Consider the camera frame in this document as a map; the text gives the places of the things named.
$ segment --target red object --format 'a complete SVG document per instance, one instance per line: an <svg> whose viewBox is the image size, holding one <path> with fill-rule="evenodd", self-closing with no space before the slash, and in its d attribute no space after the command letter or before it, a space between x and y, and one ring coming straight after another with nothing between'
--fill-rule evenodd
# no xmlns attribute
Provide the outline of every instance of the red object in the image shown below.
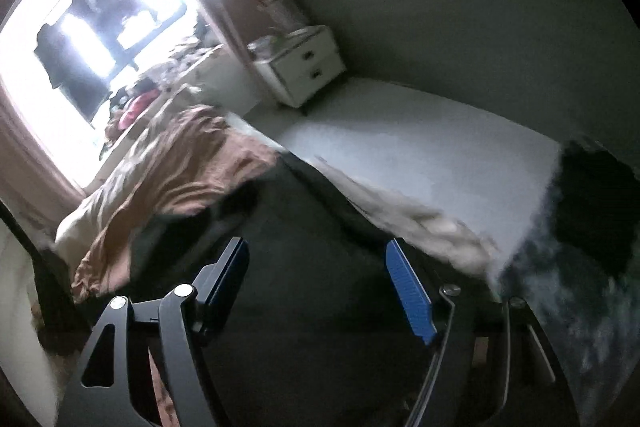
<svg viewBox="0 0 640 427"><path fill-rule="evenodd" d="M122 118L120 118L120 121L118 122L118 129L124 131L131 127L142 112L149 107L151 102L153 102L158 96L160 96L160 90L152 89L151 91L147 91L136 97L133 102L131 102L131 105L129 105L129 108L125 111L125 114L122 115Z"/></svg>

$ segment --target silver screw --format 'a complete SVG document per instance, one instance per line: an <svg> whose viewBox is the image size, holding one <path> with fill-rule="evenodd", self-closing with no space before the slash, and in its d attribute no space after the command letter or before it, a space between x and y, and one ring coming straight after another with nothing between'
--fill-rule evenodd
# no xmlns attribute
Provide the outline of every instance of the silver screw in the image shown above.
<svg viewBox="0 0 640 427"><path fill-rule="evenodd" d="M442 293L447 297L457 297L460 295L460 286L457 284L445 284L441 288Z"/></svg>
<svg viewBox="0 0 640 427"><path fill-rule="evenodd" d="M174 293L178 297L186 297L187 295L191 295L191 292L193 292L193 286L190 284L178 284L174 290Z"/></svg>
<svg viewBox="0 0 640 427"><path fill-rule="evenodd" d="M526 306L527 303L524 301L524 299L521 299L520 297L511 297L511 299L509 299L509 304L511 305L512 308L521 310L524 308L524 306Z"/></svg>
<svg viewBox="0 0 640 427"><path fill-rule="evenodd" d="M111 299L109 306L111 306L114 310L119 310L126 303L127 303L127 298L123 297L122 295L118 295L117 297L114 297L113 299Z"/></svg>

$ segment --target black furry object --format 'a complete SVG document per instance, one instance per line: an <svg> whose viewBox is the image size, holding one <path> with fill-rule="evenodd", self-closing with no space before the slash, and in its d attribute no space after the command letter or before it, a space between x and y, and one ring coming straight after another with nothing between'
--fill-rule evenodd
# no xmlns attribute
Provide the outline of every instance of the black furry object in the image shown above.
<svg viewBox="0 0 640 427"><path fill-rule="evenodd" d="M602 150L573 142L526 238L498 279L522 296L567 377L582 425L635 426L640 378L640 281L624 275L638 251L640 184ZM611 406L621 417L607 421Z"/></svg>

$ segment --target blue gripper pad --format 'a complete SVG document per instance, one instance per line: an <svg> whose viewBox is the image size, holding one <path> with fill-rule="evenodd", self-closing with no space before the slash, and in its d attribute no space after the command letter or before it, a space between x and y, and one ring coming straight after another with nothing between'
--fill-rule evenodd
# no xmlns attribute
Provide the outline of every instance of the blue gripper pad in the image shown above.
<svg viewBox="0 0 640 427"><path fill-rule="evenodd" d="M437 333L431 316L431 301L395 240L386 245L385 260L414 335L429 344Z"/></svg>

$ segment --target white cloth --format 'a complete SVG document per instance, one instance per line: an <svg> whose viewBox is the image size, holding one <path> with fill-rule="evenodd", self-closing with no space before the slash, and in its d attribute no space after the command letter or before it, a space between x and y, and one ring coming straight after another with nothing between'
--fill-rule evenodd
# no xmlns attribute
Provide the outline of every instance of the white cloth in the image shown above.
<svg viewBox="0 0 640 427"><path fill-rule="evenodd" d="M311 165L379 229L401 237L409 245L466 275L485 276L497 252L491 238L479 237L461 221L399 192L356 181L322 158L316 158Z"/></svg>

